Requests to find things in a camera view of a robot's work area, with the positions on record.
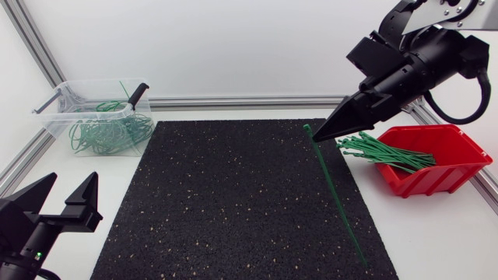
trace black cable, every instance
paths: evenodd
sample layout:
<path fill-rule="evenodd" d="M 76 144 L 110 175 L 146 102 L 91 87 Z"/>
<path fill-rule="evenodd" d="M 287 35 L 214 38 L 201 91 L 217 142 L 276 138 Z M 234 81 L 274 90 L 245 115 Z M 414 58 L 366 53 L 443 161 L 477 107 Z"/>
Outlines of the black cable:
<path fill-rule="evenodd" d="M 40 270 L 38 271 L 38 276 L 48 280 L 61 280 L 54 272 L 48 271 L 47 269 L 43 268 L 40 268 Z"/>
<path fill-rule="evenodd" d="M 463 119 L 456 119 L 446 115 L 439 106 L 437 106 L 436 102 L 430 91 L 427 91 L 423 94 L 426 98 L 427 103 L 433 108 L 438 116 L 440 116 L 443 120 L 452 123 L 452 124 L 469 124 L 478 118 L 480 118 L 489 104 L 489 99 L 491 98 L 491 84 L 489 83 L 488 72 L 485 68 L 482 68 L 478 71 L 477 80 L 479 81 L 479 85 L 481 86 L 481 103 L 479 104 L 479 108 L 470 116 Z"/>

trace aluminum frame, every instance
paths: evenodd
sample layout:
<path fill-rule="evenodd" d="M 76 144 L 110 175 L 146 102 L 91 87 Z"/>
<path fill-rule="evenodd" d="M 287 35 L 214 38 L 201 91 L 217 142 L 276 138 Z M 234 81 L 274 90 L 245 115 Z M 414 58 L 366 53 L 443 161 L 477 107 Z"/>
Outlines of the aluminum frame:
<path fill-rule="evenodd" d="M 12 24 L 23 38 L 24 44 L 44 73 L 48 82 L 55 87 L 65 81 L 65 77 L 51 55 L 43 37 L 23 0 L 0 0 Z M 250 109 L 303 109 L 336 108 L 344 96 L 274 96 L 255 98 L 190 98 L 190 99 L 151 99 L 153 111 L 164 110 L 250 110 Z M 426 107 L 423 99 L 418 99 L 403 109 L 419 124 L 440 124 L 438 117 Z M 54 138 L 44 129 L 39 131 L 15 159 L 0 173 L 0 198 L 11 194 L 28 174 L 38 159 L 54 142 Z M 498 180 L 486 169 L 481 170 L 470 182 L 485 198 L 498 215 Z"/>

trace robotic arm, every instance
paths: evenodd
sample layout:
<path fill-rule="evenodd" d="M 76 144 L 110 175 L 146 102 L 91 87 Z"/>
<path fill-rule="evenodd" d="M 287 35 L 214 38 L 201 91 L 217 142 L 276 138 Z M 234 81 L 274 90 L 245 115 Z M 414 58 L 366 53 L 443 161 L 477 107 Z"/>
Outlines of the robotic arm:
<path fill-rule="evenodd" d="M 454 29 L 498 30 L 498 18 L 490 16 L 496 14 L 495 0 L 401 0 L 379 31 L 363 38 L 347 55 L 366 78 L 359 91 L 346 97 L 316 131 L 314 140 L 373 129 L 419 96 L 450 123 L 467 124 L 481 117 L 491 93 L 489 45 Z M 479 108 L 464 119 L 446 115 L 430 94 L 456 73 L 476 78 L 482 91 Z"/>

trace clear plastic container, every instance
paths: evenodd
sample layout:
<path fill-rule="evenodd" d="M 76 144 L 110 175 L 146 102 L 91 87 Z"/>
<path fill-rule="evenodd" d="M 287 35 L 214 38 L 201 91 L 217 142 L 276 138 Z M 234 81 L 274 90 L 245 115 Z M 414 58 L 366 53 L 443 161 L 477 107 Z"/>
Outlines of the clear plastic container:
<path fill-rule="evenodd" d="M 67 81 L 32 114 L 76 156 L 141 156 L 154 130 L 148 88 L 144 79 Z"/>

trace bundle of cable ties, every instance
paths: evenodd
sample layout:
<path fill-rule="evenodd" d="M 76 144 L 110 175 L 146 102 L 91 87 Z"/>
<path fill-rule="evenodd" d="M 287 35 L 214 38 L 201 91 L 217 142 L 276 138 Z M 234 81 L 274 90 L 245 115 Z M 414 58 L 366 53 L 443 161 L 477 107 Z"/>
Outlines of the bundle of cable ties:
<path fill-rule="evenodd" d="M 366 132 L 359 132 L 360 138 L 349 136 L 338 140 L 337 148 L 356 149 L 361 152 L 343 151 L 344 155 L 362 157 L 369 163 L 384 163 L 408 173 L 436 165 L 432 154 L 391 147 L 378 141 Z"/>
<path fill-rule="evenodd" d="M 108 101 L 98 105 L 97 112 L 120 110 L 127 103 Z M 143 114 L 134 113 L 118 120 L 77 121 L 69 129 L 71 147 L 75 153 L 90 150 L 97 155 L 114 155 L 135 147 L 150 138 L 153 121 Z"/>

